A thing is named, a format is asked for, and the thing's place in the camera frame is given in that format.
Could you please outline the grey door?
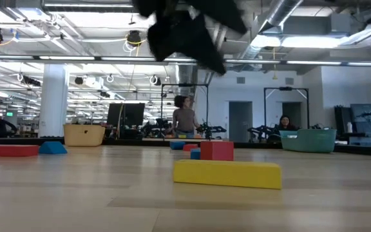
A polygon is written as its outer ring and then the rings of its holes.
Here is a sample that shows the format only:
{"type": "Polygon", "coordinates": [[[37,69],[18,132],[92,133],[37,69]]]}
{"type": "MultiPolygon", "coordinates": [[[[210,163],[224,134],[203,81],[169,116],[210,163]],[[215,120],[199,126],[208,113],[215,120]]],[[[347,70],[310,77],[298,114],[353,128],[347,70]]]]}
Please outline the grey door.
{"type": "Polygon", "coordinates": [[[233,142],[248,142],[252,127],[252,102],[229,102],[229,139],[233,142]]]}
{"type": "Polygon", "coordinates": [[[301,126],[301,103],[300,102],[283,102],[282,114],[287,116],[290,123],[299,128],[301,126]]]}

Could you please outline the long red foam block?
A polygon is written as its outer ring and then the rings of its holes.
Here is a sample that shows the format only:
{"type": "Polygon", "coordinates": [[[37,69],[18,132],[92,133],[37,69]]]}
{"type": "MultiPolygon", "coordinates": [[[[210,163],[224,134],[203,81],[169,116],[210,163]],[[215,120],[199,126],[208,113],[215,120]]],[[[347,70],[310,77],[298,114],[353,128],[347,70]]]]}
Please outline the long red foam block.
{"type": "Polygon", "coordinates": [[[34,157],[38,153],[36,145],[0,145],[0,157],[34,157]]]}

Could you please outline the yellow-orange plastic bin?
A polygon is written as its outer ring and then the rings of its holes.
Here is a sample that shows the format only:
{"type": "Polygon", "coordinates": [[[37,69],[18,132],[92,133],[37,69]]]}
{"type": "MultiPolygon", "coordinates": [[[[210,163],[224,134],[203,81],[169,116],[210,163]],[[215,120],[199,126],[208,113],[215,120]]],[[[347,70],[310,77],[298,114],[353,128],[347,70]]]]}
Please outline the yellow-orange plastic bin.
{"type": "Polygon", "coordinates": [[[105,127],[99,125],[65,124],[64,143],[71,147],[97,147],[102,144],[105,127]]]}

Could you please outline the large silver ventilation duct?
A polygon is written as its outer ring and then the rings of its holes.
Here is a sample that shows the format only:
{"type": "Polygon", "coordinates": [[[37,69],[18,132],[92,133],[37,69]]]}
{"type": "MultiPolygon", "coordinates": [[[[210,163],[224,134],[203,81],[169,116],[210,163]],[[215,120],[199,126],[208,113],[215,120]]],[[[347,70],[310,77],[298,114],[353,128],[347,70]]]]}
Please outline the large silver ventilation duct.
{"type": "Polygon", "coordinates": [[[251,24],[250,36],[252,41],[247,48],[238,56],[239,59],[254,59],[266,45],[260,45],[255,40],[265,31],[277,29],[283,30],[284,22],[302,4],[303,0],[272,0],[271,7],[254,19],[251,24]]]}

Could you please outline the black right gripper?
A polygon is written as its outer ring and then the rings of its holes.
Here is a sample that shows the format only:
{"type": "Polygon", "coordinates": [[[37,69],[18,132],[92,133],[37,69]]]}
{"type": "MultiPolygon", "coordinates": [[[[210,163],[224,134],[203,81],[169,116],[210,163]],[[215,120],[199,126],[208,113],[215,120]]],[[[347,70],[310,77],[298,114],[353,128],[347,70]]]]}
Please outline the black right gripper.
{"type": "Polygon", "coordinates": [[[173,53],[180,53],[181,57],[191,57],[200,66],[224,75],[226,69],[223,57],[205,27],[204,16],[214,19],[239,34],[247,32],[234,0],[132,0],[132,5],[143,17],[156,13],[156,23],[149,27],[147,40],[150,52],[158,62],[173,53]],[[184,5],[191,6],[202,14],[190,22],[191,29],[188,35],[191,37],[183,49],[178,25],[188,21],[188,15],[174,14],[174,12],[185,10],[184,5]]]}

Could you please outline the grey monitor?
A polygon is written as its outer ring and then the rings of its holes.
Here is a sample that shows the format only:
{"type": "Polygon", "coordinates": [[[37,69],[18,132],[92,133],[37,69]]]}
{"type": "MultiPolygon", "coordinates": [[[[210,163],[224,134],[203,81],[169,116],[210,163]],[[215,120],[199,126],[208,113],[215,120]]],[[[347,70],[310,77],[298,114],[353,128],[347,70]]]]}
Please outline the grey monitor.
{"type": "Polygon", "coordinates": [[[350,109],[356,133],[371,133],[371,104],[351,104],[350,109]]]}

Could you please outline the black monitor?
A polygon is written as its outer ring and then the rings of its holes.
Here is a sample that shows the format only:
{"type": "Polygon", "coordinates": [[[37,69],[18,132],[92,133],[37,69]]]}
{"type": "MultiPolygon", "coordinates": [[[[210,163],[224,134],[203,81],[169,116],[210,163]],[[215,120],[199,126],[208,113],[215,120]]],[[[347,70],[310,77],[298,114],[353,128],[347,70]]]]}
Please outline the black monitor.
{"type": "Polygon", "coordinates": [[[117,126],[140,126],[144,120],[144,103],[113,103],[109,105],[107,124],[117,126]]]}

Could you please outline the person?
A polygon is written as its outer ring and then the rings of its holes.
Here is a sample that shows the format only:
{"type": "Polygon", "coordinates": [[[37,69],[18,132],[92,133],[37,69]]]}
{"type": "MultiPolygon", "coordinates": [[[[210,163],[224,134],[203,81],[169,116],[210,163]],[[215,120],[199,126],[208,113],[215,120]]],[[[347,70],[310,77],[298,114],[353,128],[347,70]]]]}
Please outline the person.
{"type": "Polygon", "coordinates": [[[180,138],[185,136],[188,139],[195,137],[195,130],[200,128],[196,119],[195,111],[191,107],[189,97],[177,95],[174,99],[176,110],[173,112],[172,130],[180,138]]]}
{"type": "Polygon", "coordinates": [[[293,125],[290,121],[290,118],[286,115],[280,117],[280,122],[277,126],[277,132],[280,131],[298,131],[299,128],[293,125]]]}

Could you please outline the blue foam wedge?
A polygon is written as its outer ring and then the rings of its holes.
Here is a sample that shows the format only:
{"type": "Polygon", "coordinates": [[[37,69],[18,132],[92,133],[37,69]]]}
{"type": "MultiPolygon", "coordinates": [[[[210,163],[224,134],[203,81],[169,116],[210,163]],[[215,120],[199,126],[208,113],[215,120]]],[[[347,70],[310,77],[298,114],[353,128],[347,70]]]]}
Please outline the blue foam wedge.
{"type": "Polygon", "coordinates": [[[61,142],[51,141],[44,142],[39,148],[39,154],[59,155],[67,154],[66,148],[61,142]]]}

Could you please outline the long yellow foam block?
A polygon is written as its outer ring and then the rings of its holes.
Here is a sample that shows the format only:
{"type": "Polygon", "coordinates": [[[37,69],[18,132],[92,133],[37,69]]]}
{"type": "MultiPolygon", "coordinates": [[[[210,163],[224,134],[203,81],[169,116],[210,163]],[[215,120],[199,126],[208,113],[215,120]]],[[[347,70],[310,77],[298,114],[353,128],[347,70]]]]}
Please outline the long yellow foam block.
{"type": "Polygon", "coordinates": [[[281,189],[279,165],[267,162],[179,160],[173,167],[173,181],[245,188],[281,189]]]}

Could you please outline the black frame stand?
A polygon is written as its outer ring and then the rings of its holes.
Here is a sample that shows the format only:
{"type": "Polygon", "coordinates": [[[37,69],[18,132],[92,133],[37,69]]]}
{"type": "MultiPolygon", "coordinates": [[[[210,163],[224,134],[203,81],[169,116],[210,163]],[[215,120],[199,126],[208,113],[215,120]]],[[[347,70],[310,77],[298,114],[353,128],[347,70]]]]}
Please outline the black frame stand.
{"type": "MultiPolygon", "coordinates": [[[[161,99],[163,99],[164,89],[168,87],[178,87],[188,90],[195,90],[198,87],[205,88],[206,90],[206,103],[208,103],[208,88],[207,84],[163,84],[161,87],[161,99]]],[[[178,94],[174,97],[175,109],[172,113],[172,124],[167,129],[167,133],[172,133],[179,139],[195,139],[196,132],[204,133],[204,127],[198,123],[196,119],[196,112],[193,109],[193,98],[190,95],[178,94]]]]}
{"type": "Polygon", "coordinates": [[[310,129],[310,100],[309,100],[309,89],[308,88],[293,88],[290,86],[281,87],[265,87],[263,89],[263,119],[264,125],[267,124],[267,98],[270,97],[276,90],[289,92],[296,90],[300,95],[302,95],[307,103],[307,128],[310,129]]]}

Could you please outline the white building column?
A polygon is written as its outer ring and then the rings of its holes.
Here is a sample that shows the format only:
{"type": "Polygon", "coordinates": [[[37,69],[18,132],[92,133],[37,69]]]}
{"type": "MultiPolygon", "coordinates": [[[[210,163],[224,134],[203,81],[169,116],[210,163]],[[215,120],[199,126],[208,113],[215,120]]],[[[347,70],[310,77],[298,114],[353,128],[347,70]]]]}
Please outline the white building column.
{"type": "Polygon", "coordinates": [[[65,64],[45,64],[39,116],[39,137],[63,137],[70,75],[65,64]]]}

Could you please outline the red foam cube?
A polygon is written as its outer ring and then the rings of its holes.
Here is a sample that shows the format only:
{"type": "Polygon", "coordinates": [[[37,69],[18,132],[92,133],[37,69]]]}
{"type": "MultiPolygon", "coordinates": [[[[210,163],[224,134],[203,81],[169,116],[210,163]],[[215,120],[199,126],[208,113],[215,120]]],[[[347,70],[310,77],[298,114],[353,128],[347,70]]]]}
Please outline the red foam cube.
{"type": "Polygon", "coordinates": [[[200,143],[201,160],[234,160],[234,142],[229,141],[202,141],[200,143]]]}

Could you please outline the black cabinet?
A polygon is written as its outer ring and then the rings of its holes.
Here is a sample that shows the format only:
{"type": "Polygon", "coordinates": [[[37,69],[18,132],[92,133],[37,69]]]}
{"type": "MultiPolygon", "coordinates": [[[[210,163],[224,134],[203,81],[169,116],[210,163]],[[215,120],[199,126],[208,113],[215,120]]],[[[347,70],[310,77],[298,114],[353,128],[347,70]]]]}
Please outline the black cabinet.
{"type": "Polygon", "coordinates": [[[335,106],[334,116],[336,121],[337,134],[340,136],[348,133],[348,123],[352,122],[350,107],[335,106]]]}

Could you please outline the teal plastic bin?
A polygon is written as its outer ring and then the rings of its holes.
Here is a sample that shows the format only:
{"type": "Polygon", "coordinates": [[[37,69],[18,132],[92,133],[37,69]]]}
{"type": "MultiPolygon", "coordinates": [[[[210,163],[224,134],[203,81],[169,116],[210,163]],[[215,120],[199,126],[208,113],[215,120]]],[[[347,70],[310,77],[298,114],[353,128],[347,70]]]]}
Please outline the teal plastic bin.
{"type": "Polygon", "coordinates": [[[334,151],[336,130],[300,129],[280,131],[284,150],[306,153],[331,153],[334,151]]]}

